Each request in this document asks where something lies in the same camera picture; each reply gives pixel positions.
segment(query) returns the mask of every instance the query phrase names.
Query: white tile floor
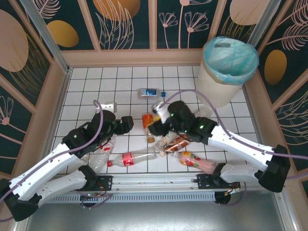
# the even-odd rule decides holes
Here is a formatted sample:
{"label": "white tile floor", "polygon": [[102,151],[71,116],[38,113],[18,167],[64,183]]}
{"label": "white tile floor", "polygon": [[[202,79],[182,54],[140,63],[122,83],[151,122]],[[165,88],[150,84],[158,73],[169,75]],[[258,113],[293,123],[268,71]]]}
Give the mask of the white tile floor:
{"label": "white tile floor", "polygon": [[[149,87],[164,90],[167,95],[165,99],[167,99],[178,90],[194,89],[198,69],[198,66],[75,68],[67,90],[60,122],[53,141],[53,148],[61,142],[62,137],[70,130],[92,119],[96,113],[95,107],[92,105],[94,99],[99,100],[101,103],[115,101],[118,104],[115,114],[118,119],[128,115],[134,119],[132,131],[116,138],[115,148],[110,155],[110,160],[115,159],[124,152],[150,147],[151,144],[147,144],[143,135],[141,116],[151,110],[151,105],[155,101],[139,100],[137,97],[138,88]],[[176,100],[183,100],[194,113],[202,109],[203,106],[192,92],[182,93],[171,100],[170,103]],[[217,111],[229,130],[252,141],[257,141],[243,90],[237,93],[230,104],[217,109]],[[185,149],[199,157],[207,158],[217,163],[245,163],[244,160],[231,153],[216,147],[205,146],[202,143],[191,143]],[[62,169],[60,173],[71,173],[79,166],[80,162],[77,161]],[[156,160],[130,167],[105,166],[101,173],[188,171],[197,172],[197,169],[181,165],[172,156],[158,156]]]}

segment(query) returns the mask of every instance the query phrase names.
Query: bottle cap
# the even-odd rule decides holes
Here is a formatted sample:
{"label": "bottle cap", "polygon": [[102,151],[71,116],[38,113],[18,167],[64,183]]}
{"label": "bottle cap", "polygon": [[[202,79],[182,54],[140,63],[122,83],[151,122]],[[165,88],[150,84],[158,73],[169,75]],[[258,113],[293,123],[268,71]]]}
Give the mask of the bottle cap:
{"label": "bottle cap", "polygon": [[179,155],[179,152],[174,152],[174,153],[173,153],[173,157],[174,157],[174,158],[177,158],[178,155]]}
{"label": "bottle cap", "polygon": [[167,153],[166,153],[164,150],[160,150],[160,151],[159,151],[159,154],[160,154],[162,157],[164,157],[165,155],[167,155]]}
{"label": "bottle cap", "polygon": [[154,143],[155,138],[154,137],[147,138],[147,141],[148,141],[148,143]]}

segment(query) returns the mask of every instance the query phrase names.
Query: plastic bag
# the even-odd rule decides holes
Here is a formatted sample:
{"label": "plastic bag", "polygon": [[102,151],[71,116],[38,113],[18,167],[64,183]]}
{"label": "plastic bag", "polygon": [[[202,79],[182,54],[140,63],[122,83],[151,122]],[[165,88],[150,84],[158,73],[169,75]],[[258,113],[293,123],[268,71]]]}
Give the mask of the plastic bag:
{"label": "plastic bag", "polygon": [[251,44],[228,38],[216,37],[203,51],[204,61],[216,78],[230,85],[242,85],[256,72],[259,56]]}

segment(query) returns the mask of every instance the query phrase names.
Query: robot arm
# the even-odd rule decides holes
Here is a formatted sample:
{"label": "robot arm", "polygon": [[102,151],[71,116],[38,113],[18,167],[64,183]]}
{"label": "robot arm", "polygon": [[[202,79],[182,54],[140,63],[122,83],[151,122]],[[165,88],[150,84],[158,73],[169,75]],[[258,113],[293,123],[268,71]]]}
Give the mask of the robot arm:
{"label": "robot arm", "polygon": [[165,136],[170,130],[179,134],[185,133],[191,141],[219,147],[250,163],[249,165],[218,164],[213,173],[217,185],[222,180],[227,183],[258,181],[262,187],[272,192],[282,191],[290,169],[290,161],[288,158],[271,153],[287,154],[285,147],[278,145],[273,148],[252,142],[232,132],[226,134],[223,127],[214,120],[195,117],[183,101],[173,102],[167,109],[161,107],[161,104],[162,102],[157,102],[152,107],[153,112],[160,117],[148,127],[153,135]]}
{"label": "robot arm", "polygon": [[[20,180],[35,170],[34,174],[29,176],[21,185],[18,185],[4,199],[16,221],[21,221],[31,216],[39,206],[56,195],[78,189],[86,191],[95,184],[97,176],[88,165],[81,166],[78,170],[67,176],[50,182],[47,181],[55,176],[63,167],[82,158],[85,154],[95,151],[101,144],[108,142],[113,134],[123,135],[128,133],[134,125],[131,116],[122,117],[122,122],[115,119],[116,117],[112,112],[103,110],[103,127],[98,137],[89,146],[73,153],[69,152],[88,143],[94,137],[100,124],[100,113],[97,113],[91,122],[71,130],[49,155],[27,172],[10,181],[7,179],[0,180],[1,198],[15,187]],[[50,160],[62,152],[67,153]]]}

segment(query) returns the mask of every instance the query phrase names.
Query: trash can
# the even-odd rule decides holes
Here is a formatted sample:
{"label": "trash can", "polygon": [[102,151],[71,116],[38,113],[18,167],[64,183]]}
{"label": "trash can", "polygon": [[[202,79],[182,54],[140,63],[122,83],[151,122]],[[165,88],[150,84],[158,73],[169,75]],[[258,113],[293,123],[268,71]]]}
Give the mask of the trash can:
{"label": "trash can", "polygon": [[[226,106],[256,72],[259,56],[250,44],[216,37],[205,44],[196,89],[216,107]],[[206,100],[196,94],[206,107]]]}

